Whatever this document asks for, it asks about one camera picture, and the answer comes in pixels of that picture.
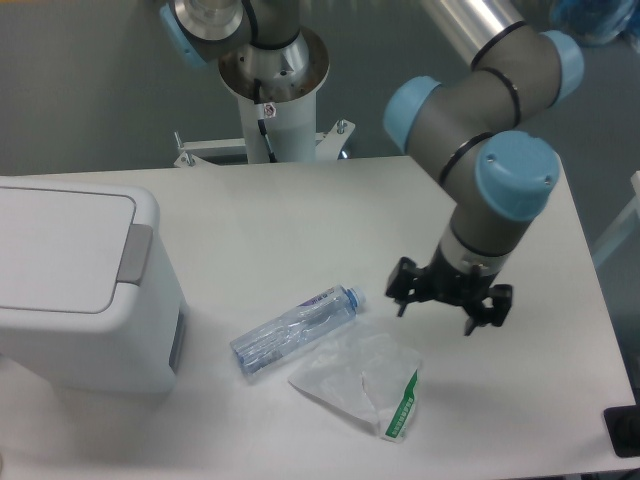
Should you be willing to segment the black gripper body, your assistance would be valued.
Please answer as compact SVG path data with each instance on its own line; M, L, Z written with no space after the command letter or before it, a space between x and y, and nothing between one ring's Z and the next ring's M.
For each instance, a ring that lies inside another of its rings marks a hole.
M438 247L417 279L417 300L459 307L488 302L488 308L493 308L500 304L500 294L491 288L495 277L479 261L453 266Z

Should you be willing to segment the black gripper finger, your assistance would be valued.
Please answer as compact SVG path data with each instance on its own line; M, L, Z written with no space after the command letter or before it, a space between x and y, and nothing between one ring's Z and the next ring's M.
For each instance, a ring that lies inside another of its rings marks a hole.
M408 257L401 257L388 277L385 295L398 305L402 317L411 303L425 301L425 269Z
M484 299L467 301L463 310L468 319L464 335L470 336L477 327L491 325L501 327L509 314L513 302L513 287L509 284L497 284L488 290Z

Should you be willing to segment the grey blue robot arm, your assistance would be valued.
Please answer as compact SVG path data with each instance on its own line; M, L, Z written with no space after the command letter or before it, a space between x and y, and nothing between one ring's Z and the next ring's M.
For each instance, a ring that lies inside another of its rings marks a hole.
M560 174L556 152L519 130L581 83L579 46L558 31L534 31L508 1L427 1L470 75L444 86L413 78L389 100L387 135L455 202L425 267L402 258L386 293L400 308L435 300L462 308L465 326L501 326L513 291L496 282L511 252L545 208ZM177 51L216 64L236 96L248 160L314 161L315 95L329 70L322 40L296 1L168 1L160 16Z

